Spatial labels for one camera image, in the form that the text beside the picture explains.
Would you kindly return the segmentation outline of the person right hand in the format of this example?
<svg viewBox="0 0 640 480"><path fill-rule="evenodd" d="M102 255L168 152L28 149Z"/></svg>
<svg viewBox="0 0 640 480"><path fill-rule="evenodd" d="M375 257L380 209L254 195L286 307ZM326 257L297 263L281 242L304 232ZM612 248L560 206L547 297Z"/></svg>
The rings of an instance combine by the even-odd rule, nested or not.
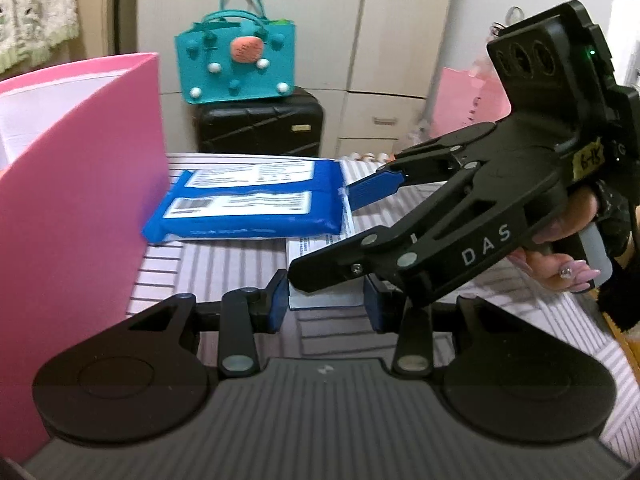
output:
<svg viewBox="0 0 640 480"><path fill-rule="evenodd" d="M597 212L597 197L589 188L583 188L570 198L558 218L537 233L534 241L544 245L570 237L588 226ZM590 282L601 274L585 260L576 260L565 254L543 254L518 248L506 258L552 292L584 292L589 289Z"/></svg>

